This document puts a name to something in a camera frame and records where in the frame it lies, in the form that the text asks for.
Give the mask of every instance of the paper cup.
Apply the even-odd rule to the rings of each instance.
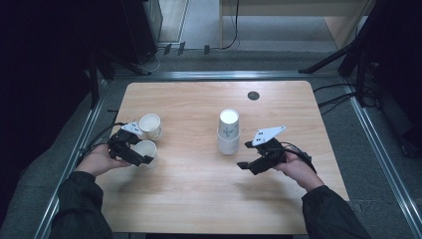
[[[157,147],[155,146],[155,143],[151,140],[143,140],[137,143],[133,150],[139,155],[142,156],[151,156],[154,158],[154,160],[150,164],[145,164],[146,167],[152,168],[155,167],[158,163],[158,157],[157,157]]]
[[[139,121],[139,128],[148,139],[157,141],[162,137],[161,119],[156,114],[148,114]]]
[[[218,133],[227,140],[239,135],[239,114],[235,110],[227,109],[220,114]]]
[[[217,130],[218,149],[220,149],[220,151],[226,155],[230,155],[237,152],[239,149],[239,138],[240,138],[240,132],[235,138],[226,139],[225,137],[221,136]]]

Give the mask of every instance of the person's right hand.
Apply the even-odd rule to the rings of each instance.
[[[76,171],[84,171],[97,177],[113,168],[127,166],[130,166],[130,163],[109,157],[108,145],[100,144],[83,159]]]
[[[298,185],[307,192],[323,186],[322,180],[317,174],[295,154],[286,152],[287,162],[279,163],[274,167],[277,171],[282,171],[285,175],[295,180]]]

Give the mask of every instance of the black sleeve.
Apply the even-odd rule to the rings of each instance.
[[[311,239],[370,238],[350,206],[327,186],[308,192],[302,201]]]
[[[95,180],[89,173],[76,171],[59,187],[59,212],[50,238],[112,238],[101,212],[103,191]]]

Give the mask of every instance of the black cable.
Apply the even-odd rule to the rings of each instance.
[[[356,87],[356,84],[347,84],[347,83],[344,83],[344,84],[334,84],[334,85],[324,86],[324,87],[316,88],[314,90],[314,93],[317,92],[317,91],[319,91],[319,90],[322,90],[322,89],[332,88],[332,87],[340,87],[340,86],[352,86],[352,87]]]
[[[333,107],[331,107],[331,108],[330,108],[330,109],[328,109],[327,111],[325,111],[325,112],[321,113],[321,115],[323,116],[323,115],[327,114],[328,112],[332,111],[334,108],[338,107],[340,104],[344,103],[345,101],[347,101],[347,100],[349,100],[349,99],[350,99],[350,98],[345,98],[345,99],[343,99],[342,101],[340,101],[340,102],[336,103]]]
[[[224,47],[224,48],[221,48],[220,50],[227,50],[227,49],[231,48],[233,46],[233,44],[236,42],[236,40],[237,40],[237,34],[238,34],[237,20],[238,20],[238,17],[239,17],[239,1],[240,0],[238,0],[237,1],[237,4],[236,4],[236,20],[235,20],[235,30],[236,30],[236,32],[235,32],[235,38],[233,39],[233,42],[229,46]]]
[[[346,99],[350,99],[350,98],[352,98],[352,97],[354,97],[354,96],[355,96],[355,93],[347,93],[347,94],[341,95],[341,96],[339,96],[339,97],[336,97],[336,98],[334,98],[334,99],[332,99],[332,100],[329,100],[329,101],[326,101],[326,102],[323,102],[323,103],[319,103],[317,106],[318,106],[319,108],[322,108],[322,107],[325,107],[325,106],[327,106],[327,105],[335,104],[335,103],[337,103],[337,101],[341,101],[341,100],[343,100],[344,98],[346,98]]]

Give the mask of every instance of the gray floor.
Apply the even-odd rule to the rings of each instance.
[[[188,37],[188,31],[185,27],[182,38]],[[198,42],[198,46],[202,46],[199,48],[203,48],[206,41],[194,41],[192,38],[191,42]],[[341,59],[312,76],[297,74],[297,69],[316,63],[335,49],[320,51],[318,46],[314,46],[314,49],[306,51],[292,49],[279,51],[280,48],[269,51],[268,49],[259,50],[258,46],[260,45],[260,41],[256,41],[257,48],[250,51],[213,50],[208,55],[204,55],[202,51],[192,50],[185,51],[182,55],[178,55],[176,50],[171,51],[168,55],[163,55],[160,52],[157,54],[159,62],[152,59],[143,66],[147,69],[156,69],[149,77],[139,77],[116,66],[118,74],[114,81],[108,82],[108,89],[102,92],[105,101],[100,108],[91,134],[96,134],[113,121],[114,111],[119,108],[125,88],[132,82],[230,81],[234,79],[224,78],[224,72],[221,74],[220,71],[250,71],[256,73],[256,76],[243,80],[306,80],[312,84],[313,88],[342,83],[342,79],[337,77],[335,72]],[[218,77],[214,71],[219,71],[220,76],[223,77]],[[344,88],[324,90],[316,93],[316,100],[320,103],[344,93]],[[87,96],[65,125],[55,144],[27,168],[10,203],[8,216],[0,230],[0,238],[33,238],[36,234],[49,205],[49,200],[72,155],[86,118],[91,114],[90,103],[90,96]],[[367,112],[384,142],[385,149],[394,162],[398,174],[403,179],[416,205],[421,208],[422,192],[419,190],[419,185],[422,180],[420,176],[422,161],[406,158],[401,154],[400,144],[382,112],[377,109],[367,109]],[[373,238],[414,238],[403,211],[397,203],[396,196],[355,114],[352,103],[344,103],[332,112],[323,115],[322,118],[350,197],[350,205],[369,234]],[[115,233],[114,236],[115,238],[127,238],[128,234]],[[142,238],[143,236],[143,234],[135,233],[131,235],[131,238]],[[307,236],[296,236],[296,238],[307,238]]]

